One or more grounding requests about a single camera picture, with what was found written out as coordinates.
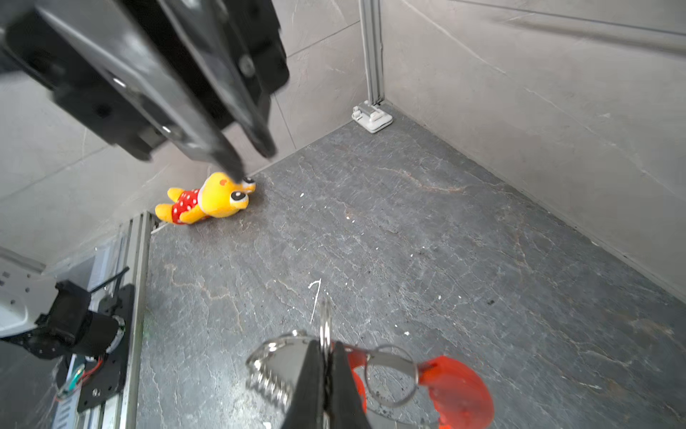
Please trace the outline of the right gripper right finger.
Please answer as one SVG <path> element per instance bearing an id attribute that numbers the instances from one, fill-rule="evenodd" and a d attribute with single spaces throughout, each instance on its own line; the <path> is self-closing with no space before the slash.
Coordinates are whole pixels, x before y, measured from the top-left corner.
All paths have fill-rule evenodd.
<path id="1" fill-rule="evenodd" d="M 331 429 L 370 429 L 345 347 L 336 342 L 328 364 L 328 418 Z"/>

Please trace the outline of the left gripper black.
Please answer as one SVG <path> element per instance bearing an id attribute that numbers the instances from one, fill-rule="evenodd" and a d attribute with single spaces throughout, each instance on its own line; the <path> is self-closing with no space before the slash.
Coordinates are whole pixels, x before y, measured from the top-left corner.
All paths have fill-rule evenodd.
<path id="1" fill-rule="evenodd" d="M 5 1 L 1 70 L 139 160 L 171 143 L 240 180 L 232 125 L 277 153 L 268 116 L 289 68 L 269 1 Z"/>

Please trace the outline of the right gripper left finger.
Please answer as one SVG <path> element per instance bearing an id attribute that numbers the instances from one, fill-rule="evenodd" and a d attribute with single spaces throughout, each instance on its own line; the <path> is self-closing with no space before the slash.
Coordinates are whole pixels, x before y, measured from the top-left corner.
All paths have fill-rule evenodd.
<path id="1" fill-rule="evenodd" d="M 305 352 L 298 382 L 282 429 L 322 429 L 325 405 L 325 360 L 318 340 Z"/>

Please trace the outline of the grey key organizer red handle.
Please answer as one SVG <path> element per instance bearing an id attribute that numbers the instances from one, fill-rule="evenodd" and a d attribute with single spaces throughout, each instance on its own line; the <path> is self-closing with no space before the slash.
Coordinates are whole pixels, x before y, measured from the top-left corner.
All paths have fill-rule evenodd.
<path id="1" fill-rule="evenodd" d="M 248 389 L 283 414 L 288 411 L 307 346 L 318 340 L 325 360 L 323 428 L 328 418 L 328 364 L 336 342 L 348 353 L 357 391 L 371 428 L 409 428 L 411 423 L 392 414 L 425 395 L 434 414 L 421 428 L 487 428 L 495 416 L 494 402 L 485 382 L 466 364 L 447 356 L 423 362 L 402 348 L 382 344 L 372 349 L 348 344 L 332 336 L 332 304 L 321 307 L 319 329 L 310 335 L 293 330 L 258 346 L 248 357 Z"/>

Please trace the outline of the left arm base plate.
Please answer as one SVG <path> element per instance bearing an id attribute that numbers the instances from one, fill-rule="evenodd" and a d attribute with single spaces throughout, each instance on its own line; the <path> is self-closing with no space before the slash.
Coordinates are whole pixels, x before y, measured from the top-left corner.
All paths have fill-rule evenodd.
<path id="1" fill-rule="evenodd" d="M 104 405 L 123 391 L 128 372 L 135 296 L 136 287 L 129 283 L 99 303 L 89 332 L 94 334 L 96 348 L 87 353 L 95 364 L 88 369 L 89 376 L 80 387 L 79 413 Z"/>

